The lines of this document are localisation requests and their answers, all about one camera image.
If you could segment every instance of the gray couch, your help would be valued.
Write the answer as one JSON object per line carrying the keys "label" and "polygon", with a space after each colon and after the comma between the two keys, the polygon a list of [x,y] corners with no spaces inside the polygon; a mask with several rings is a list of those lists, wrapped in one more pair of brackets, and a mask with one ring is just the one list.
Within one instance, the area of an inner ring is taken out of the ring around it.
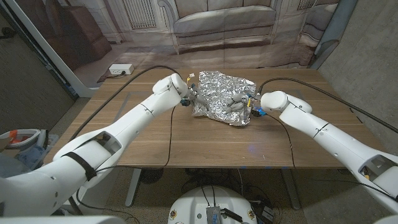
{"label": "gray couch", "polygon": [[157,0],[175,51],[250,42],[272,43],[278,0]]}

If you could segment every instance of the power strip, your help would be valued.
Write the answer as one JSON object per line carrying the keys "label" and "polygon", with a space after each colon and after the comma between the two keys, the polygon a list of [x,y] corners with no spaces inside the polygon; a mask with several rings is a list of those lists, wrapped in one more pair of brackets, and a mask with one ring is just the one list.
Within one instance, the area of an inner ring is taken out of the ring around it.
{"label": "power strip", "polygon": [[109,71],[112,75],[120,75],[123,71],[126,72],[126,75],[131,75],[132,71],[134,71],[134,66],[132,64],[113,64],[110,66]]}

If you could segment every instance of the table surface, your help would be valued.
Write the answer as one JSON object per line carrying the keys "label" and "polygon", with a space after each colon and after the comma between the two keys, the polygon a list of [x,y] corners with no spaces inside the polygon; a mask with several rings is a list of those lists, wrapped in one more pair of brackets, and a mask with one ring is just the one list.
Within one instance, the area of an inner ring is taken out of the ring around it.
{"label": "table surface", "polygon": [[[189,83],[198,83],[200,71],[202,70],[178,70],[183,79],[190,73],[195,74]],[[247,78],[257,85],[270,78],[296,78],[337,95],[317,70],[219,69],[219,71],[226,75]],[[166,69],[156,69],[135,79],[109,102],[80,134],[111,124],[152,94],[152,87],[157,80],[171,73]],[[80,124],[130,77],[107,79],[49,152],[45,162],[50,162]],[[263,93],[275,90],[282,90],[304,99],[312,106],[314,115],[334,124],[368,146],[384,151],[380,142],[347,106],[309,87],[285,80],[268,83],[264,86]],[[279,113],[273,112],[271,115],[278,118]],[[171,110],[156,117],[126,149],[118,164],[138,167],[163,166],[169,153],[170,116]],[[292,154],[297,168],[343,167],[310,137],[285,126],[292,140],[293,153],[283,127],[268,116],[253,117],[247,126],[235,127],[207,117],[192,117],[192,107],[178,105],[173,115],[171,153],[167,167],[291,168]]]}

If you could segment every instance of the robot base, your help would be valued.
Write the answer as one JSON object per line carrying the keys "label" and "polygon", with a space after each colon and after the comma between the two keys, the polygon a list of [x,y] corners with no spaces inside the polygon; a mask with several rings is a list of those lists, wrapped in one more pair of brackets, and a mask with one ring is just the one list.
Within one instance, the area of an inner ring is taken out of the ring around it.
{"label": "robot base", "polygon": [[[250,203],[231,189],[220,186],[204,186],[197,187],[185,193],[177,199],[169,213],[168,224],[208,224],[206,217],[206,208],[208,208],[208,200],[210,207],[214,207],[214,199],[216,207],[220,209],[227,208],[242,217],[244,224],[256,224],[257,220],[252,215]],[[221,218],[222,224],[237,224],[236,220],[230,217]]]}

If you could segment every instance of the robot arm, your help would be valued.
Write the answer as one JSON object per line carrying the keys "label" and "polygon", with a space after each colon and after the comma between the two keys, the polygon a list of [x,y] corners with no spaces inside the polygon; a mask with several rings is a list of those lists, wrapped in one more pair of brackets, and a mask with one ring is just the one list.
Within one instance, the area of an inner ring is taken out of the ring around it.
{"label": "robot arm", "polygon": [[0,178],[0,217],[51,215],[82,185],[90,188],[158,115],[180,103],[187,84],[176,73],[158,81],[150,97],[115,123],[70,141],[53,162],[27,174]]}
{"label": "robot arm", "polygon": [[390,212],[398,214],[398,157],[364,145],[334,125],[313,114],[305,101],[282,91],[266,93],[261,98],[264,110],[282,112],[279,118],[289,126],[310,136],[314,141],[338,159],[366,190]]}

